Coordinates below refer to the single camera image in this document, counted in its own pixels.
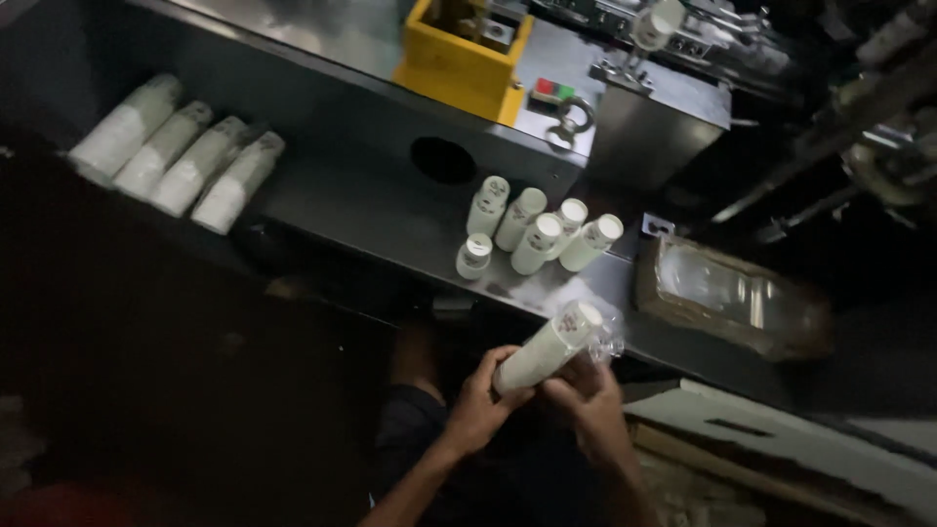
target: circular hole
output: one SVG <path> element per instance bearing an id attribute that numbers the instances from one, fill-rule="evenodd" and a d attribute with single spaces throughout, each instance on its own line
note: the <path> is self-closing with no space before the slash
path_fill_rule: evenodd
<path id="1" fill-rule="evenodd" d="M 475 176 L 475 159 L 451 141 L 421 137 L 410 145 L 410 161 L 426 177 L 444 185 L 468 183 Z"/>

